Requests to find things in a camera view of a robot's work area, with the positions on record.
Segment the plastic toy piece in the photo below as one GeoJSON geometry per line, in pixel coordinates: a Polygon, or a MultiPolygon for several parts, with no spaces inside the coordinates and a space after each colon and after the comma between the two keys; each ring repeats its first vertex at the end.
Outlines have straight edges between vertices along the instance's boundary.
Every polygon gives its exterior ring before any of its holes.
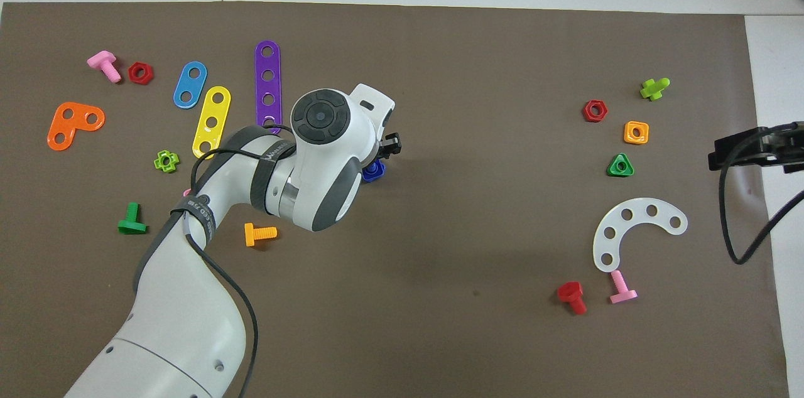
{"type": "Polygon", "coordinates": [[[626,123],[622,140],[629,144],[647,144],[651,127],[645,122],[629,121],[626,123]]]}
{"type": "Polygon", "coordinates": [[[166,174],[170,174],[176,171],[176,164],[181,163],[178,160],[177,154],[172,154],[170,150],[163,150],[157,154],[155,160],[153,160],[153,167],[160,169],[162,172],[166,174]]]}
{"type": "Polygon", "coordinates": [[[680,209],[658,198],[639,197],[615,206],[595,230],[592,255],[600,271],[612,272],[620,267],[620,241],[631,227],[641,223],[660,226],[671,235],[687,231],[687,216],[680,209]],[[611,256],[611,263],[604,257],[611,256]]]}
{"type": "Polygon", "coordinates": [[[129,67],[129,81],[146,85],[153,79],[153,67],[144,62],[135,62],[129,67]]]}
{"type": "Polygon", "coordinates": [[[606,174],[611,177],[631,177],[634,174],[634,166],[631,166],[626,154],[618,154],[609,164],[606,174]]]}
{"type": "Polygon", "coordinates": [[[121,80],[120,73],[117,72],[117,69],[112,65],[117,58],[114,55],[106,50],[98,52],[98,54],[94,55],[91,58],[88,58],[87,65],[94,68],[95,70],[100,70],[109,78],[109,81],[112,83],[119,83],[121,80]]]}
{"type": "Polygon", "coordinates": [[[62,103],[55,109],[48,130],[48,147],[57,151],[67,149],[75,138],[75,130],[95,131],[103,126],[104,121],[106,114],[97,106],[72,101],[62,103]]]}
{"type": "Polygon", "coordinates": [[[383,175],[385,175],[385,164],[379,158],[362,169],[362,180],[366,183],[379,180],[383,175]]]}
{"type": "Polygon", "coordinates": [[[276,227],[263,227],[263,229],[254,229],[253,223],[243,224],[243,229],[246,232],[246,245],[254,247],[254,240],[272,240],[278,236],[276,227]]]}
{"type": "MultiPolygon", "coordinates": [[[[254,92],[256,124],[282,123],[282,72],[279,45],[264,40],[254,49],[254,92]]],[[[271,129],[273,134],[278,128],[271,129]]]]}
{"type": "Polygon", "coordinates": [[[563,303],[568,303],[575,315],[586,313],[586,304],[580,298],[583,295],[584,289],[580,287],[580,282],[567,282],[558,289],[558,298],[563,303]]]}
{"type": "Polygon", "coordinates": [[[669,85],[669,78],[661,78],[661,80],[658,82],[654,80],[647,80],[643,83],[643,88],[639,91],[639,93],[643,96],[643,98],[650,98],[651,101],[656,101],[661,98],[661,91],[667,89],[667,86],[669,85]]]}
{"type": "Polygon", "coordinates": [[[609,109],[606,108],[606,103],[602,100],[589,100],[584,106],[584,118],[588,122],[599,122],[606,118],[609,109]]]}
{"type": "Polygon", "coordinates": [[[139,210],[140,204],[130,202],[129,207],[126,209],[126,218],[117,223],[117,231],[124,235],[145,233],[146,230],[148,230],[148,226],[137,222],[137,213],[139,210]]]}
{"type": "Polygon", "coordinates": [[[198,61],[192,61],[184,66],[182,74],[178,76],[176,90],[173,91],[173,103],[181,109],[190,109],[201,98],[204,83],[207,82],[207,67],[198,61]]]}
{"type": "Polygon", "coordinates": [[[223,86],[215,86],[207,91],[204,97],[204,106],[201,108],[201,117],[198,118],[198,128],[195,129],[195,140],[193,141],[193,155],[201,158],[204,152],[217,149],[220,139],[224,135],[224,125],[226,115],[229,114],[229,104],[232,102],[232,94],[229,89],[223,86]],[[207,143],[209,148],[201,150],[201,145],[207,143]]]}
{"type": "Polygon", "coordinates": [[[617,294],[609,298],[612,304],[622,303],[637,297],[636,291],[628,289],[626,281],[622,278],[622,273],[619,270],[612,271],[611,278],[614,280],[614,286],[617,287],[617,294]]]}

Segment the purple strip with holes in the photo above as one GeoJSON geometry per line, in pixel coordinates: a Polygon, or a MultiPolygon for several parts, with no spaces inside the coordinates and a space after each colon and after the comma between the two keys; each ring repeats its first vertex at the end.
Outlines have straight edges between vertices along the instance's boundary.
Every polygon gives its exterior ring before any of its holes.
{"type": "MultiPolygon", "coordinates": [[[[282,123],[282,74],[279,45],[264,40],[254,49],[254,95],[256,124],[282,123]]],[[[271,129],[273,134],[278,128],[271,129]]]]}

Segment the blue nut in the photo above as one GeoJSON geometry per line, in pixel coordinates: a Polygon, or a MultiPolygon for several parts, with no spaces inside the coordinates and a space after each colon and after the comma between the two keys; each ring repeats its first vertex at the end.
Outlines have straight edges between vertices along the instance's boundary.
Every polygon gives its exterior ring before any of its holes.
{"type": "Polygon", "coordinates": [[[378,180],[382,178],[383,175],[385,175],[385,164],[379,159],[374,160],[373,163],[362,169],[362,180],[366,183],[378,180]]]}

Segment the green triangle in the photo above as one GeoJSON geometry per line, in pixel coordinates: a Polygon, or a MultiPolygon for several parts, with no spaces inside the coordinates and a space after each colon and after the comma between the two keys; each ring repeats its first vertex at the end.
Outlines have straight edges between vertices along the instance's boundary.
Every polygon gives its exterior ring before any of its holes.
{"type": "Polygon", "coordinates": [[[634,174],[634,166],[631,166],[626,154],[618,154],[609,164],[606,173],[612,177],[631,177],[634,174]]]}

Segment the black circular joint cover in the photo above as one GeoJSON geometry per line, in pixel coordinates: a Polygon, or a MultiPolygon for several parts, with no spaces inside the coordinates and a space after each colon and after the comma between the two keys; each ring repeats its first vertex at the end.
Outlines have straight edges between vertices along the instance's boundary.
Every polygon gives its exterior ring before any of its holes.
{"type": "Polygon", "coordinates": [[[310,144],[329,144],[349,126],[349,105],[344,96],[330,89],[304,95],[293,108],[293,131],[310,144]]]}

